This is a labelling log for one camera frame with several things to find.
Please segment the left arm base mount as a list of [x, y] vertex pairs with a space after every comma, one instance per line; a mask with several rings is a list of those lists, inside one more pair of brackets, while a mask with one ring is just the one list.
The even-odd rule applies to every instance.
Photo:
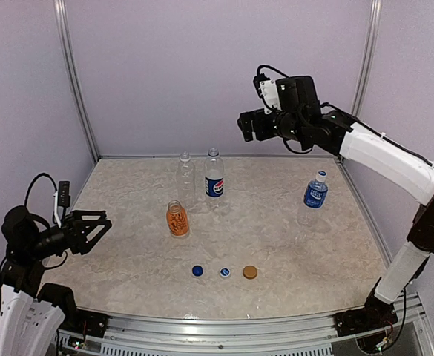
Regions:
[[46, 301], [52, 303], [52, 306], [58, 306], [64, 312], [65, 319], [60, 325], [61, 329], [86, 337], [104, 337], [109, 316], [101, 312], [78, 308], [71, 288], [54, 283], [45, 283], [37, 298], [38, 301]]

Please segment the blue label water bottle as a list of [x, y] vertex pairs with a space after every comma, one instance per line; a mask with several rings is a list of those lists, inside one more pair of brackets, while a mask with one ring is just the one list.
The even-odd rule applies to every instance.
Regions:
[[329, 187], [326, 184], [327, 172], [317, 171], [315, 178], [309, 181], [303, 195], [303, 204], [297, 213], [297, 221], [303, 227], [317, 226], [321, 209], [328, 194]]

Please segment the Pepsi bottle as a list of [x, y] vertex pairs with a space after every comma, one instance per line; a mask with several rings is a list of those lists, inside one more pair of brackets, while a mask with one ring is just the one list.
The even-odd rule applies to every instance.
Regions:
[[208, 150], [204, 162], [204, 177], [207, 206], [215, 209], [220, 204], [224, 192], [224, 164], [216, 148]]

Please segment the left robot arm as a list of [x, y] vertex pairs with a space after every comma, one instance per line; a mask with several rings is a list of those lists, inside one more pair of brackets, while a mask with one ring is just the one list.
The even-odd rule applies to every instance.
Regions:
[[76, 306], [73, 290], [42, 283], [43, 261], [53, 255], [85, 255], [111, 229], [105, 211], [72, 211], [49, 225], [19, 205], [1, 227], [7, 241], [0, 264], [0, 355], [45, 355], [61, 329], [86, 338], [104, 337], [109, 317]]

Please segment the clear plastic bottle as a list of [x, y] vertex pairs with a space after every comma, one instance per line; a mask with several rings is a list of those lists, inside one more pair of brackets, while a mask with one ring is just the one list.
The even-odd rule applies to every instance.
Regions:
[[177, 166], [176, 180], [180, 203], [188, 210], [192, 209], [196, 202], [196, 168], [189, 152], [180, 154]]

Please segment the orange juice bottle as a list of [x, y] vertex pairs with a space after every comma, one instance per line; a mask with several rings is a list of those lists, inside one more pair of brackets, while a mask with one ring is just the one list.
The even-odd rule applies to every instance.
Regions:
[[173, 237], [184, 238], [189, 233], [189, 223], [186, 210], [178, 200], [168, 204], [166, 221]]

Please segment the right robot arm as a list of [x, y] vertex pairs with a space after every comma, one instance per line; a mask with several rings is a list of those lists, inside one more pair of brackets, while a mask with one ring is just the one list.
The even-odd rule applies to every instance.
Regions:
[[407, 241], [385, 275], [376, 283], [373, 300], [358, 316], [365, 329], [387, 318], [388, 304], [422, 270], [434, 254], [434, 161], [399, 145], [359, 118], [335, 106], [323, 113], [310, 76], [273, 80], [257, 74], [253, 84], [263, 108], [240, 114], [237, 124], [245, 141], [280, 137], [300, 143], [301, 153], [319, 147], [333, 156], [352, 160], [404, 189], [419, 208]]

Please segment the blue Pepsi bottle cap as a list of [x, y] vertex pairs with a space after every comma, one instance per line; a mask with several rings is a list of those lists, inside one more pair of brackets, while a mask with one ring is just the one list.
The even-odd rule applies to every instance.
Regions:
[[203, 267], [200, 265], [195, 265], [192, 267], [191, 273], [194, 277], [201, 277], [203, 275]]

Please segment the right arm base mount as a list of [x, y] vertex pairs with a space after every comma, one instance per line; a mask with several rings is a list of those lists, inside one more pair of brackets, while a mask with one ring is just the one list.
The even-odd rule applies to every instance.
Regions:
[[363, 307], [338, 312], [334, 315], [338, 337], [360, 334], [398, 322], [393, 303], [387, 304], [371, 292]]

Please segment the gold bottle cap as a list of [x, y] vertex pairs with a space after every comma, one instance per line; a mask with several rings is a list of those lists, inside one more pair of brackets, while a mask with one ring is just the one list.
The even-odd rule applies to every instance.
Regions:
[[247, 265], [243, 268], [243, 276], [246, 279], [253, 280], [257, 277], [257, 268], [255, 266]]

